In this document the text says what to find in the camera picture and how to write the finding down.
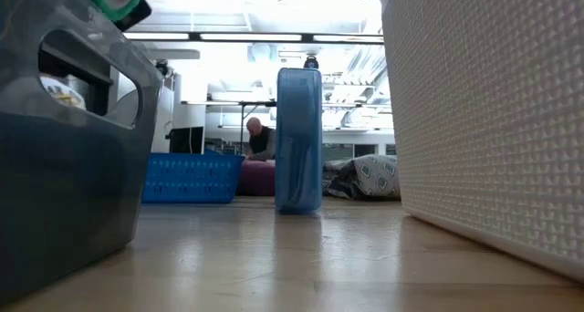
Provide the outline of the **small blue perforated basket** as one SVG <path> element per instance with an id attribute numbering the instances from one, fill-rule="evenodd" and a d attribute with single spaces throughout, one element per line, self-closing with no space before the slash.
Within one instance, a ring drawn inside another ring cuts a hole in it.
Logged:
<path id="1" fill-rule="evenodd" d="M 144 203 L 230 203 L 243 161 L 240 155 L 152 152 L 141 199 Z"/>

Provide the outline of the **white blue diamond-patterned cloth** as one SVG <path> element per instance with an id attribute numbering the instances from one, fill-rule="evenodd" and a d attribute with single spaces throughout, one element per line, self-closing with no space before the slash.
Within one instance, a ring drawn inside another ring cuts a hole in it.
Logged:
<path id="1" fill-rule="evenodd" d="M 344 161 L 325 161 L 323 194 L 358 201 L 401 199 L 396 156 L 369 154 Z"/>

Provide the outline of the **purple cloth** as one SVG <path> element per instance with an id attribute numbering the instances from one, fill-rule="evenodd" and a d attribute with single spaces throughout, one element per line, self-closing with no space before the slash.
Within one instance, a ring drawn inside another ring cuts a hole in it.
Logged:
<path id="1" fill-rule="evenodd" d="M 242 162 L 236 194 L 238 196 L 274 196 L 276 165 L 273 161 Z"/>

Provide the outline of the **black screen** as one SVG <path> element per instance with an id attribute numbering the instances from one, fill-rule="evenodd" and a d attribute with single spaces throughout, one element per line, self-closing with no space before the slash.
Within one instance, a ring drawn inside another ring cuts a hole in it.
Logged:
<path id="1" fill-rule="evenodd" d="M 204 127 L 172 129 L 166 138 L 170 141 L 170 153 L 203 153 Z"/>

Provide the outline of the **large white textured basket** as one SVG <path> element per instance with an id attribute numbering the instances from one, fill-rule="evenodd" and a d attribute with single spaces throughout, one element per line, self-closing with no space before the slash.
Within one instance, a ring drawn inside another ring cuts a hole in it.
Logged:
<path id="1" fill-rule="evenodd" d="M 584 283 L 584 0 L 381 0 L 401 202 Z"/>

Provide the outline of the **person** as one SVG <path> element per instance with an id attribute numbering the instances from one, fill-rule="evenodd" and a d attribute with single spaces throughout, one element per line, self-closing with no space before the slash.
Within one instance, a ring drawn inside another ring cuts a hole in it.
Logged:
<path id="1" fill-rule="evenodd" d="M 246 158 L 250 161 L 273 160 L 276 155 L 276 131 L 264 126 L 256 117 L 247 121 L 246 128 L 250 148 Z"/>

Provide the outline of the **grey translucent plastic bin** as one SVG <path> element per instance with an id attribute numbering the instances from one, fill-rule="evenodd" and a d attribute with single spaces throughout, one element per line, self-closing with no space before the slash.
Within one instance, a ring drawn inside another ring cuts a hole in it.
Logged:
<path id="1" fill-rule="evenodd" d="M 132 80 L 129 124 L 47 93 L 38 53 L 56 30 Z M 0 307 L 132 240 L 161 89 L 160 72 L 90 0 L 0 0 Z"/>

